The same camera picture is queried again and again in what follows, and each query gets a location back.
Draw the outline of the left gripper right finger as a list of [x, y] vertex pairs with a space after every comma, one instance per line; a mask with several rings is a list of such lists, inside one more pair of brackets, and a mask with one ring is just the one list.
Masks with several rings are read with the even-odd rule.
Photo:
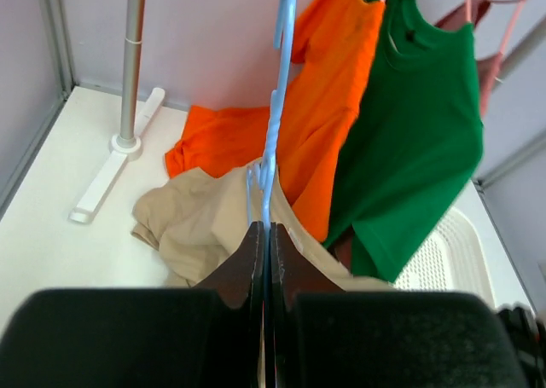
[[270, 228], [270, 272], [276, 385], [301, 387], [305, 349], [300, 343], [304, 323], [297, 314], [298, 298], [342, 289], [297, 250], [281, 223]]

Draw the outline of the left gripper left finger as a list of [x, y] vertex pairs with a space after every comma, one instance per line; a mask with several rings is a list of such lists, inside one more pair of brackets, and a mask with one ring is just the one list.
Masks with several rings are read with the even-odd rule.
[[197, 287], [216, 299], [206, 348], [212, 387], [258, 387], [264, 303], [264, 224], [253, 222], [237, 250]]

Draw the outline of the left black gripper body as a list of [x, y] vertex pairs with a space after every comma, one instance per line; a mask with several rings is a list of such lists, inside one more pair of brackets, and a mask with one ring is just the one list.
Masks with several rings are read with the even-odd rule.
[[[4, 387], [255, 387], [260, 325], [209, 290], [46, 290], [1, 339]], [[300, 294], [269, 387], [542, 387], [545, 332], [447, 292]]]

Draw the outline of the beige t shirt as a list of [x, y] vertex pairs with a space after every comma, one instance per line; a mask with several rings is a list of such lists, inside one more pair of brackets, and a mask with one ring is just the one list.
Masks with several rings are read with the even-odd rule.
[[[133, 236], [155, 249], [170, 270], [167, 285], [193, 287], [241, 244], [251, 219], [261, 216], [262, 194], [247, 186], [247, 168], [220, 178], [194, 168], [144, 194], [133, 207]], [[296, 249], [346, 291], [390, 291], [371, 277], [351, 275], [299, 222], [278, 183], [270, 199], [271, 219], [287, 229]]]

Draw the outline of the light blue hanger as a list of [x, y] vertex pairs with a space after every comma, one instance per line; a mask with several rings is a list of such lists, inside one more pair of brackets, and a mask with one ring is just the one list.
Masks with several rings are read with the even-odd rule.
[[247, 167], [247, 217], [253, 221], [251, 189], [257, 187], [262, 193], [261, 212], [258, 218], [264, 224], [266, 235], [270, 233], [270, 200], [276, 175], [276, 149], [280, 133], [281, 118], [287, 93], [291, 67], [293, 34], [297, 0], [280, 0], [278, 5], [274, 48], [280, 51], [280, 64], [276, 87], [270, 95], [269, 119], [265, 135], [262, 159]]

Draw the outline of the orange t shirt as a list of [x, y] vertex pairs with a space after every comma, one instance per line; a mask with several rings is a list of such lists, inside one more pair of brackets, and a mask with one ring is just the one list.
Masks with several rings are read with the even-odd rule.
[[[313, 0], [296, 20], [289, 83], [276, 148], [279, 181], [295, 216], [319, 241], [328, 234], [334, 173], [357, 120], [385, 11], [381, 1]], [[267, 107], [193, 106], [165, 155], [169, 177], [200, 167], [221, 177], [264, 151]]]

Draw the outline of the white perforated laundry basket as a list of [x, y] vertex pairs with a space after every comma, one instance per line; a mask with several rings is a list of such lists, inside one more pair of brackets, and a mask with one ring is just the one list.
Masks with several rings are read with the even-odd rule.
[[423, 241], [393, 285], [407, 291], [471, 293], [491, 308], [496, 306], [478, 232], [455, 207]]

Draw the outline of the metal clothes rack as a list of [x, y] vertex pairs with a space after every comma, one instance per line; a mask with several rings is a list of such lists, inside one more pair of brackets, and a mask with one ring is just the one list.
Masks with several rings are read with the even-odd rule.
[[125, 165], [140, 157], [141, 135], [165, 100], [166, 92], [155, 88], [142, 109], [137, 110], [144, 6], [145, 0], [127, 0], [119, 133], [111, 138], [106, 163], [70, 212], [69, 218], [74, 222], [92, 222]]

